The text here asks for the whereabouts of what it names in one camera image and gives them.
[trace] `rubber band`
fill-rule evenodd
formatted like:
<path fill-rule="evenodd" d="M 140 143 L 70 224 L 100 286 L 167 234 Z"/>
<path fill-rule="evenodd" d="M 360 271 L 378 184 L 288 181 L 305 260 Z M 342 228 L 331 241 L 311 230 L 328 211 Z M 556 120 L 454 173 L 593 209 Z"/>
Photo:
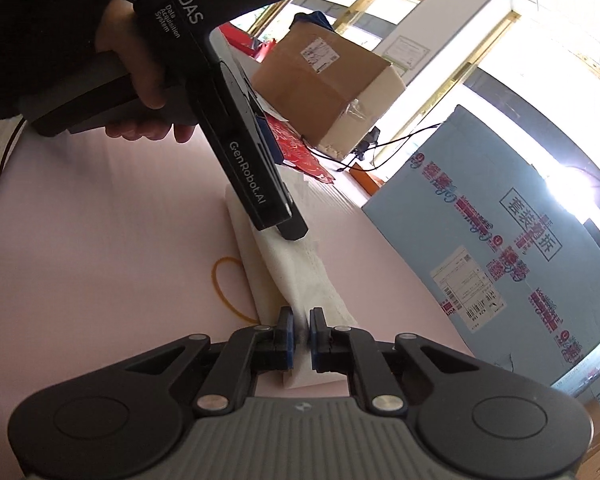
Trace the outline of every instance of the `rubber band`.
<path fill-rule="evenodd" d="M 225 304 L 225 306 L 231 312 L 233 312 L 236 316 L 238 316 L 240 319 L 246 321 L 247 323 L 251 323 L 254 325 L 260 324 L 260 322 L 257 319 L 253 319 L 252 317 L 245 316 L 243 313 L 241 313 L 237 308 L 235 308 L 231 304 L 231 301 L 229 301 L 226 298 L 226 296 L 222 293 L 222 289 L 220 288 L 220 284 L 218 283 L 218 267 L 220 266 L 220 264 L 223 264 L 225 262 L 231 262 L 231 263 L 240 265 L 242 267 L 242 269 L 244 269 L 242 262 L 238 258 L 234 258 L 232 256 L 225 256 L 223 258 L 220 258 L 218 261 L 216 261 L 216 263 L 214 263 L 213 268 L 211 269 L 211 281 L 214 284 L 214 289 L 216 290 L 216 294 L 218 295 L 220 300 Z"/>

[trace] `black cable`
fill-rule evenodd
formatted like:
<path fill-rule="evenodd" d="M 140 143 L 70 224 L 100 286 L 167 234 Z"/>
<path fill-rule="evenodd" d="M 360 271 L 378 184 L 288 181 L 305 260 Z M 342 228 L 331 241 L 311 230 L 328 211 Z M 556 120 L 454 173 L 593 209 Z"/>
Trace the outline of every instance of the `black cable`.
<path fill-rule="evenodd" d="M 312 147 L 311 147 L 311 146 L 310 146 L 310 145 L 309 145 L 309 144 L 306 142 L 306 139 L 304 138 L 304 136 L 302 136 L 302 137 L 301 137 L 301 140 L 302 140 L 302 143 L 304 144 L 304 146 L 305 146 L 305 147 L 306 147 L 306 148 L 309 150 L 309 152 L 310 152 L 312 155 L 319 156 L 320 158 L 325 158 L 325 159 L 327 159 L 327 160 L 330 160 L 331 162 L 336 162 L 337 164 L 339 164 L 339 165 L 343 166 L 343 167 L 344 167 L 344 170 L 346 170 L 346 169 L 348 168 L 349 170 L 355 170 L 355 171 L 361 171 L 362 173 L 368 173 L 369 171 L 374 171 L 374 170 L 377 170 L 378 168 L 382 168 L 382 166 L 384 166 L 386 163 L 388 163 L 388 162 L 389 162 L 389 161 L 392 159 L 392 157 L 394 157 L 394 156 L 395 156 L 395 155 L 396 155 L 396 154 L 397 154 L 397 153 L 398 153 L 398 152 L 399 152 L 399 151 L 402 149 L 402 147 L 403 147 L 403 146 L 404 146 L 404 145 L 407 143 L 407 141 L 408 141 L 409 139 L 411 139 L 411 137 L 413 137 L 413 136 L 414 136 L 414 135 L 416 135 L 416 134 L 419 134 L 420 132 L 424 132 L 425 130 L 430 130 L 431 128 L 437 128 L 438 126 L 440 126 L 440 124 L 442 124 L 442 123 L 438 123 L 438 124 L 432 124 L 431 126 L 427 126 L 426 128 L 421 128 L 421 129 L 419 129 L 419 130 L 416 130 L 415 132 L 413 132 L 413 133 L 410 133 L 410 134 L 409 134 L 409 135 L 407 135 L 407 136 L 400 137 L 399 139 L 390 140 L 389 142 L 383 142 L 382 144 L 376 144 L 376 145 L 375 145 L 373 148 L 371 148 L 371 146 L 369 146 L 369 147 L 368 147 L 368 148 L 367 148 L 367 149 L 366 149 L 366 150 L 365 150 L 363 153 L 366 153 L 366 152 L 368 152 L 368 151 L 369 151 L 369 150 L 371 150 L 371 149 L 375 150 L 375 149 L 376 149 L 378 146 L 387 146 L 387 145 L 389 145 L 389 144 L 393 144 L 394 142 L 400 142 L 401 140 L 403 140 L 403 141 L 404 141 L 404 142 L 402 143 L 402 145 L 401 145 L 401 146 L 400 146 L 400 147 L 399 147 L 397 150 L 395 150 L 395 152 L 393 152 L 393 153 L 392 153 L 392 154 L 391 154 L 391 155 L 390 155 L 390 156 L 387 158 L 387 160 L 386 160 L 386 161 L 382 162 L 382 163 L 381 163 L 381 164 L 379 164 L 378 166 L 374 166 L 374 167 L 372 167 L 370 170 L 359 170 L 358 168 L 354 168 L 354 167 L 351 167 L 351 166 L 349 166 L 348 164 L 344 164 L 343 162 L 340 162 L 339 160 L 337 160 L 337 159 L 335 159 L 335 158 L 333 158 L 333 157 L 331 157 L 331 156 L 329 156 L 329 155 L 323 155 L 322 153 L 316 152 L 316 151 L 315 151 L 315 150 L 314 150 L 314 149 L 313 149 L 313 148 L 312 148 Z"/>
<path fill-rule="evenodd" d="M 0 160 L 0 176 L 2 175 L 2 172 L 4 171 L 4 165 L 7 162 L 7 156 L 9 155 L 9 150 L 11 149 L 11 145 L 13 144 L 13 141 L 16 139 L 16 136 L 18 135 L 19 131 L 22 129 L 25 122 L 26 122 L 26 119 L 24 117 L 21 118 L 20 122 L 18 123 L 18 126 L 16 126 L 16 129 L 11 134 L 11 137 L 9 137 L 9 142 L 7 142 L 7 147 L 4 149 L 4 153 L 2 154 L 2 159 Z"/>
<path fill-rule="evenodd" d="M 345 171 L 345 170 L 350 170 L 350 169 L 353 167 L 353 165 L 356 163 L 356 161 L 357 161 L 357 160 L 358 160 L 358 158 L 357 158 L 356 156 L 354 156 L 354 157 L 351 159 L 351 161 L 350 161 L 350 162 L 347 162 L 347 163 L 344 165 L 344 167 L 343 167 L 343 168 L 338 168 L 338 169 L 336 170 L 336 173 L 342 173 L 342 172 L 343 172 L 343 171 Z"/>
<path fill-rule="evenodd" d="M 593 173 L 591 173 L 590 171 L 585 170 L 584 168 L 579 168 L 578 166 L 566 166 L 566 168 L 571 168 L 572 170 L 581 171 L 582 173 L 585 173 L 585 174 L 589 175 L 593 180 L 596 180 L 597 182 L 600 183 L 600 177 L 595 176 Z"/>

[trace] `fingers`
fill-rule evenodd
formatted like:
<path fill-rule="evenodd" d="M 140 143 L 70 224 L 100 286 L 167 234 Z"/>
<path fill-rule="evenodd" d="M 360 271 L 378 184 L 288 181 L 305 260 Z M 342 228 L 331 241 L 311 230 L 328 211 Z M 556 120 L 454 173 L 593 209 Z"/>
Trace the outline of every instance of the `fingers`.
<path fill-rule="evenodd" d="M 162 140 L 171 130 L 171 125 L 161 121 L 145 121 L 138 126 L 140 137 L 146 137 L 149 140 Z"/>
<path fill-rule="evenodd" d="M 121 123 L 112 123 L 105 126 L 105 131 L 109 137 L 125 137 L 127 140 L 138 140 L 135 137 L 138 124 L 135 121 L 122 121 Z"/>
<path fill-rule="evenodd" d="M 193 135 L 195 126 L 187 126 L 186 124 L 174 124 L 173 136 L 176 138 L 176 142 L 183 144 L 187 142 Z"/>
<path fill-rule="evenodd" d="M 137 121 L 122 121 L 120 123 L 107 124 L 105 131 L 109 137 L 123 137 L 126 140 L 138 140 L 146 137 L 149 140 L 163 140 L 171 129 L 171 124 L 162 121 L 150 120 L 138 123 Z M 173 125 L 173 136 L 176 142 L 183 144 L 193 135 L 195 126 L 186 124 Z"/>
<path fill-rule="evenodd" d="M 144 41 L 139 36 L 135 41 L 129 38 L 116 51 L 131 74 L 131 82 L 142 104 L 154 110 L 162 108 L 166 102 L 162 90 L 164 68 L 154 60 Z"/>

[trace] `certificate on wall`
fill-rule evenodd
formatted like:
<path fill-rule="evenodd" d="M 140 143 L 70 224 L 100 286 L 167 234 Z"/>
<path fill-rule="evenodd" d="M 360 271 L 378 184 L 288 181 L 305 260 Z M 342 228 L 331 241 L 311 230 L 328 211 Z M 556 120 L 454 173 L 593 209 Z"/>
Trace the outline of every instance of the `certificate on wall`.
<path fill-rule="evenodd" d="M 398 36 L 382 57 L 404 70 L 413 70 L 428 53 L 428 48 L 405 36 Z"/>

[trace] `white cloth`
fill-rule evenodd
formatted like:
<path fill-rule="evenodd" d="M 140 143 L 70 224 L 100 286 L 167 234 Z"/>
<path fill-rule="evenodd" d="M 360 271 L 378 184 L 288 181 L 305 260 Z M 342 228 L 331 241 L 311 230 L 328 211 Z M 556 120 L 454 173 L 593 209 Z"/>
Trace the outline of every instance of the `white cloth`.
<path fill-rule="evenodd" d="M 231 186 L 226 189 L 229 215 L 258 316 L 263 324 L 275 324 L 281 306 L 289 305 L 293 310 L 296 353 L 294 369 L 284 377 L 285 388 L 344 380 L 341 374 L 318 374 L 312 370 L 309 311 L 322 307 L 328 326 L 357 326 L 357 323 L 331 284 L 316 252 L 311 204 L 303 175 L 288 168 L 280 168 L 280 174 L 309 226 L 309 232 L 301 240 L 285 240 L 276 228 L 257 231 L 234 190 Z"/>

